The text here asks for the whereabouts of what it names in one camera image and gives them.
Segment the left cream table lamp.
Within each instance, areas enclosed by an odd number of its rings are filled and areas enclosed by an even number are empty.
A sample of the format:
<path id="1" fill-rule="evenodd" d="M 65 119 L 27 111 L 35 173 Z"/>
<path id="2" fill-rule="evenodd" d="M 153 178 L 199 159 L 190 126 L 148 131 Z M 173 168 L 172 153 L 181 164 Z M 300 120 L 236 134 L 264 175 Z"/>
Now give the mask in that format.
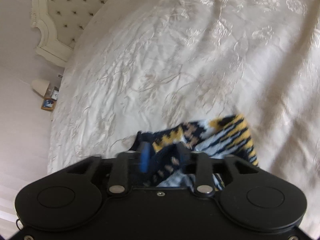
<path id="1" fill-rule="evenodd" d="M 44 79 L 36 79 L 31 82 L 32 89 L 42 97 L 45 97 L 49 85 L 50 82 Z"/>

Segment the wooden photo frame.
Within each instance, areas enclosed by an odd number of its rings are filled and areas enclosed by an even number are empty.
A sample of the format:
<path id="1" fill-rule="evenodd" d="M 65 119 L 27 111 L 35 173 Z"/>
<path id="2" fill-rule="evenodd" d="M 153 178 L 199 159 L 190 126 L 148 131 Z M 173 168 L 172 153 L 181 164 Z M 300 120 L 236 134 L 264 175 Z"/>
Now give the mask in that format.
<path id="1" fill-rule="evenodd" d="M 51 98 L 45 98 L 41 105 L 42 110 L 53 111 L 56 105 L 56 101 Z"/>

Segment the navy yellow patterned knit sweater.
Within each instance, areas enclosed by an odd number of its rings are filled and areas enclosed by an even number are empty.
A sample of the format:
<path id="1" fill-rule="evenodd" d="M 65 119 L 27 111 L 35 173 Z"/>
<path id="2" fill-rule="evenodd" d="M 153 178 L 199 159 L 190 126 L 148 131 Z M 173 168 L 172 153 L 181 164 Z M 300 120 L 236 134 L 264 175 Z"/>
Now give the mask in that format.
<path id="1" fill-rule="evenodd" d="M 131 150 L 150 144 L 148 173 L 138 180 L 144 187 L 193 187 L 194 175 L 183 175 L 176 145 L 180 142 L 194 152 L 206 153 L 212 159 L 234 155 L 254 166 L 258 165 L 248 124 L 243 115 L 218 119 L 183 122 L 158 132 L 138 132 Z"/>

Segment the white embroidered bedspread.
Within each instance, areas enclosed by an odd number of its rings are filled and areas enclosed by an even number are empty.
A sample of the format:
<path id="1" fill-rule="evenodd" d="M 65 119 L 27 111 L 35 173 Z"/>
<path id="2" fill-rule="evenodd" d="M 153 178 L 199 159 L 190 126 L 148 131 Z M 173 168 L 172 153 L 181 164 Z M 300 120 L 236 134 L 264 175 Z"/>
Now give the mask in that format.
<path id="1" fill-rule="evenodd" d="M 248 123 L 256 163 L 305 193 L 319 237 L 319 0 L 109 0 L 86 27 L 54 110 L 48 172 L 111 158 L 137 132 Z"/>

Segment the cream tufted headboard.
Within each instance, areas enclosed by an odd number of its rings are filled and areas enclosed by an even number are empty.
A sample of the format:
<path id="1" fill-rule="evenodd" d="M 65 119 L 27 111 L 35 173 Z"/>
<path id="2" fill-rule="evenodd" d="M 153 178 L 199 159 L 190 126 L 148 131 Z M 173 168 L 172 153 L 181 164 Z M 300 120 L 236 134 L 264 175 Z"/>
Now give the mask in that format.
<path id="1" fill-rule="evenodd" d="M 108 0 L 31 0 L 31 26 L 41 32 L 35 51 L 64 67 L 78 38 Z"/>

